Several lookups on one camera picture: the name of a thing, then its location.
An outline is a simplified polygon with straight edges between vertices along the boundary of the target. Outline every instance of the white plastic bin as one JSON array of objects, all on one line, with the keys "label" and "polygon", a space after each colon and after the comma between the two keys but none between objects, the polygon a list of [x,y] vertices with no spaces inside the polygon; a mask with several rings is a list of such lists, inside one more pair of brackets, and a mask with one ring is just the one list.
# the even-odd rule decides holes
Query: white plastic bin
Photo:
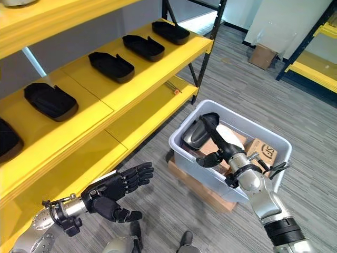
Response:
[{"label": "white plastic bin", "polygon": [[[180,127],[170,136],[170,146],[174,150],[175,164],[196,180],[218,193],[228,202],[246,202],[246,194],[240,189],[232,189],[225,183],[225,176],[221,175],[212,168],[204,168],[196,163],[196,158],[181,148],[182,134],[189,128],[192,122],[200,115],[216,112],[220,116],[220,122],[227,125],[234,131],[246,136],[248,141],[259,138],[277,150],[274,164],[288,162],[291,154],[291,144],[285,138],[273,133],[272,131],[242,117],[241,115],[227,109],[226,107],[212,101],[204,100],[196,109],[183,121]],[[274,191],[277,192],[284,171],[280,172],[272,180]]]}]

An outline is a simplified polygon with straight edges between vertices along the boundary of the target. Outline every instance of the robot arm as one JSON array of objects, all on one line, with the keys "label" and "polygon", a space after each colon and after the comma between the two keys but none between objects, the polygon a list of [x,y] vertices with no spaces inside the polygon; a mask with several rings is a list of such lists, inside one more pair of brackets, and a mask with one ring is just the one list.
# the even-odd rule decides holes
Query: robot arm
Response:
[{"label": "robot arm", "polygon": [[255,214],[274,245],[274,252],[315,252],[310,242],[304,237],[301,228],[273,191],[271,179],[267,178],[258,166],[251,164],[251,160],[257,159],[267,171],[281,171],[286,168],[285,163],[271,169],[268,168],[258,155],[253,154],[251,157],[247,157],[241,148],[226,142],[216,131],[214,123],[202,116],[200,120],[219,150],[205,158],[197,159],[197,163],[203,167],[213,167],[225,160],[230,165],[232,173],[225,182],[232,188],[240,186],[246,193]]},{"label": "robot arm", "polygon": [[99,213],[113,222],[130,222],[142,218],[139,211],[121,208],[117,201],[153,177],[152,163],[147,162],[122,173],[111,173],[89,185],[80,197],[57,201],[43,201],[46,207],[32,221],[31,226],[17,239],[11,253],[49,253],[56,238],[66,233],[72,237],[80,232],[85,213]]}]

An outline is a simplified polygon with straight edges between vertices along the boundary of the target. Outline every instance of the shelf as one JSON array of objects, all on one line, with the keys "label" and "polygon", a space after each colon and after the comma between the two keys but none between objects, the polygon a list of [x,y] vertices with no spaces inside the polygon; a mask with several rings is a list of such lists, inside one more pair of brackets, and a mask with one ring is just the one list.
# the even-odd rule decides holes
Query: shelf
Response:
[{"label": "shelf", "polygon": [[0,209],[0,252],[9,252],[15,240],[43,208],[42,200],[79,195],[93,180],[120,162],[126,148],[102,131]]},{"label": "shelf", "polygon": [[69,76],[55,71],[49,78],[76,98],[79,110],[71,119],[58,123],[36,111],[23,90],[0,100],[0,117],[24,141],[24,150],[17,157],[0,164],[0,207],[110,124],[113,110]]},{"label": "shelf", "polygon": [[334,27],[326,22],[317,29],[317,31],[314,33],[314,36],[318,35],[319,33],[322,33],[331,38],[337,38],[337,27]]},{"label": "shelf", "polygon": [[176,76],[170,81],[182,93],[174,95],[166,85],[161,85],[106,131],[89,140],[2,206],[0,252],[8,252],[15,240],[30,226],[32,217],[42,209],[42,200],[56,200],[70,193],[79,195],[93,180],[120,163],[197,92],[196,87]]},{"label": "shelf", "polygon": [[135,66],[135,76],[125,84],[118,84],[100,74],[90,65],[87,55],[61,68],[76,82],[120,114],[139,103],[199,55],[208,52],[213,43],[208,38],[191,32],[189,41],[177,46],[152,32],[151,24],[131,34],[142,37],[150,36],[165,46],[165,55],[156,63],[149,62],[128,50],[121,38],[95,50],[112,55],[118,53]]},{"label": "shelf", "polygon": [[166,85],[161,85],[145,100],[116,120],[106,130],[129,150],[135,149],[155,129],[180,108],[197,88],[174,76],[170,79],[182,93],[174,95]]},{"label": "shelf", "polygon": [[117,84],[106,78],[91,67],[87,56],[38,80],[58,85],[77,99],[79,112],[68,121],[57,123],[37,112],[24,99],[23,90],[0,101],[0,116],[24,141],[24,150],[17,157],[0,164],[0,207],[212,46],[211,40],[194,33],[185,45],[173,45],[153,34],[151,25],[134,34],[151,35],[166,52],[163,59],[152,63],[127,50],[122,39],[101,47],[99,51],[118,52],[134,64],[136,73],[128,83]]},{"label": "shelf", "polygon": [[139,0],[39,0],[22,8],[0,4],[0,59],[71,27]]},{"label": "shelf", "polygon": [[286,71],[288,70],[303,75],[337,93],[337,64],[333,64],[308,51],[303,51]]}]

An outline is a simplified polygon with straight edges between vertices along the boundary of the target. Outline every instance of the cardboard box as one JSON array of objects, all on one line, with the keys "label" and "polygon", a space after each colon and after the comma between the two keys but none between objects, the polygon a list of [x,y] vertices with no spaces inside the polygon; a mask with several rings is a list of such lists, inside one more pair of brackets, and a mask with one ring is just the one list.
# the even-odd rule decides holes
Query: cardboard box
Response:
[{"label": "cardboard box", "polygon": [[254,49],[253,54],[248,62],[262,68],[263,70],[266,70],[270,66],[273,59],[276,57],[276,54],[277,52],[261,44],[258,44],[256,45],[256,48]]},{"label": "cardboard box", "polygon": [[[230,128],[228,128],[228,129],[234,133],[234,135],[240,140],[240,142],[243,145],[246,144],[247,138],[245,136],[231,130]],[[217,145],[212,141],[211,138],[209,138],[209,140],[199,150],[191,150],[189,147],[187,147],[184,144],[183,144],[182,148],[184,150],[186,150],[188,153],[190,153],[191,155],[193,155],[194,157],[197,157],[197,158],[205,157],[206,155],[208,155],[212,152],[218,151]],[[226,175],[229,172],[230,166],[225,161],[222,161],[218,166],[214,167],[213,169],[216,170],[217,172],[219,172],[222,175]]]},{"label": "cardboard box", "polygon": [[235,207],[236,203],[225,201],[217,193],[204,186],[202,183],[188,175],[185,171],[178,168],[174,163],[174,158],[168,162],[170,172],[181,180],[191,191],[199,196],[204,202],[209,204],[216,212],[230,212]]},{"label": "cardboard box", "polygon": [[[268,167],[274,164],[277,156],[277,151],[260,139],[254,139],[251,143],[249,143],[249,145],[247,145],[245,150],[247,156],[252,155],[254,152],[259,153],[261,159]],[[252,164],[259,166],[264,172],[264,168],[256,160],[253,160]]]}]

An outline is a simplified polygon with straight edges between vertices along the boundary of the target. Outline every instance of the white wall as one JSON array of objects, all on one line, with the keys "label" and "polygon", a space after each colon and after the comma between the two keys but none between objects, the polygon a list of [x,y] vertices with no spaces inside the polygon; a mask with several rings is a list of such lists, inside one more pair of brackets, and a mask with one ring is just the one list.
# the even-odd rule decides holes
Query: white wall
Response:
[{"label": "white wall", "polygon": [[[332,0],[263,0],[245,41],[253,43],[268,22],[292,29],[297,36],[284,53],[284,57],[288,59],[331,2]],[[274,38],[268,44],[277,43],[280,39],[282,38]]]},{"label": "white wall", "polygon": [[249,29],[262,0],[227,0],[222,18],[233,25]]},{"label": "white wall", "polygon": [[312,54],[337,64],[337,41],[324,34],[318,34],[305,48]]}]

